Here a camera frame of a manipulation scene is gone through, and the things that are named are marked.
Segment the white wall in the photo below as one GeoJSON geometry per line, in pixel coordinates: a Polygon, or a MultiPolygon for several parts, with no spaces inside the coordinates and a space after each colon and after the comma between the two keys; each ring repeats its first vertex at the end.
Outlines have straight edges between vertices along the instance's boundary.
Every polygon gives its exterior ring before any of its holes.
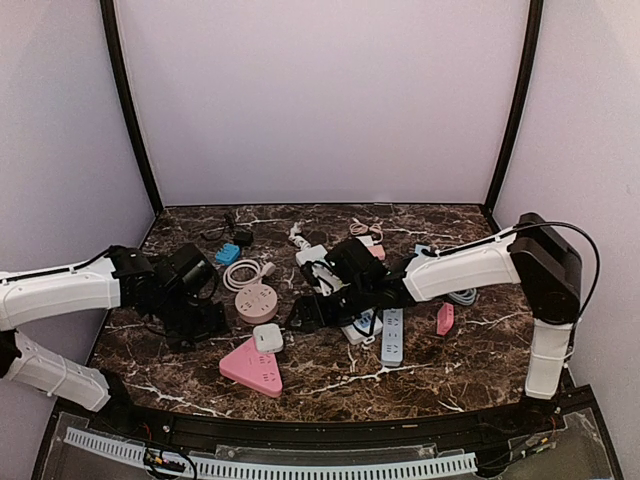
{"type": "Polygon", "coordinates": [[[527,0],[118,6],[166,204],[484,200],[527,0]]]}
{"type": "MultiPolygon", "coordinates": [[[[571,363],[591,383],[627,478],[640,478],[640,3],[545,2],[531,90],[500,197],[584,227],[602,253],[571,363]]],[[[593,260],[583,243],[585,286],[593,260]]]]}
{"type": "MultiPolygon", "coordinates": [[[[109,64],[98,1],[0,3],[0,270],[136,245],[152,221],[109,64]]],[[[103,312],[26,325],[84,362],[103,312]]],[[[31,478],[53,405],[0,380],[0,477],[31,478]]]]}

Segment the round pink power strip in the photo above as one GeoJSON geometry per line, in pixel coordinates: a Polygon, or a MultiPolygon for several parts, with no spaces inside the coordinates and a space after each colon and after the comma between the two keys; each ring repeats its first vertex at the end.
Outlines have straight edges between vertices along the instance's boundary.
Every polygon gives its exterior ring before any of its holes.
{"type": "Polygon", "coordinates": [[[278,295],[269,285],[247,285],[236,295],[236,309],[240,318],[253,325],[268,322],[278,311],[278,295]]]}

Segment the pink power strip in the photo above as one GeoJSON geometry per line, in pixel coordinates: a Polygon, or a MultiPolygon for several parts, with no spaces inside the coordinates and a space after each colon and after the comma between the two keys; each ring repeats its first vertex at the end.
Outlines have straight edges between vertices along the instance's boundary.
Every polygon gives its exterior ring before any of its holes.
{"type": "Polygon", "coordinates": [[[260,353],[252,338],[220,360],[220,373],[269,397],[282,394],[282,379],[273,353],[260,353]]]}
{"type": "Polygon", "coordinates": [[[438,335],[446,335],[453,327],[453,305],[445,303],[438,312],[438,335]]]}

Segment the table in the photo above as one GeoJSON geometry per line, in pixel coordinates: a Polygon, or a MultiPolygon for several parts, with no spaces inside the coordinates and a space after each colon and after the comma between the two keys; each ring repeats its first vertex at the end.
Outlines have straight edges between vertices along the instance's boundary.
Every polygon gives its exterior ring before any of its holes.
{"type": "MultiPolygon", "coordinates": [[[[406,257],[416,243],[449,247],[491,234],[476,205],[319,204],[204,206],[166,209],[142,246],[147,254],[168,254],[194,242],[214,259],[229,238],[206,241],[203,231],[220,231],[222,215],[254,233],[242,258],[272,261],[278,267],[265,283],[277,292],[274,319],[283,325],[299,295],[310,293],[288,241],[294,222],[303,235],[327,249],[349,235],[353,219],[382,223],[387,261],[406,257]]],[[[404,362],[382,368],[380,339],[352,346],[337,329],[304,335],[285,331],[285,351],[277,360],[284,385],[273,399],[222,377],[218,363],[251,335],[237,317],[234,293],[220,287],[214,297],[226,305],[231,333],[199,344],[197,351],[172,354],[132,310],[109,316],[90,365],[120,374],[142,406],[216,417],[274,421],[364,421],[409,419],[472,411],[517,402],[529,361],[533,321],[517,285],[479,290],[472,307],[456,306],[452,331],[435,334],[443,300],[406,309],[404,362]]]]}

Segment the robotic hand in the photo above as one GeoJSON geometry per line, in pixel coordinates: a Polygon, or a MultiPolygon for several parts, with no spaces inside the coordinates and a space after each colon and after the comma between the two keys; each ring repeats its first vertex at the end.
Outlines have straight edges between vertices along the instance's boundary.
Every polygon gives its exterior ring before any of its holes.
{"type": "Polygon", "coordinates": [[[516,226],[494,236],[424,252],[390,270],[358,239],[346,240],[325,260],[347,286],[327,297],[316,294],[297,299],[288,326],[303,332],[345,326],[353,322],[354,315],[370,308],[377,313],[470,288],[520,283],[535,317],[525,392],[533,398],[551,399],[584,306],[580,307],[580,255],[555,230],[543,226],[549,223],[555,222],[526,214],[516,226]]]}
{"type": "Polygon", "coordinates": [[[163,322],[172,351],[186,351],[227,329],[222,305],[211,301],[217,282],[215,268],[193,244],[169,257],[147,257],[116,246],[78,265],[0,272],[0,378],[98,411],[114,393],[126,395],[117,375],[80,366],[15,329],[63,313],[134,307],[140,315],[155,315],[163,322]],[[199,297],[211,279],[211,295],[199,297]]]}

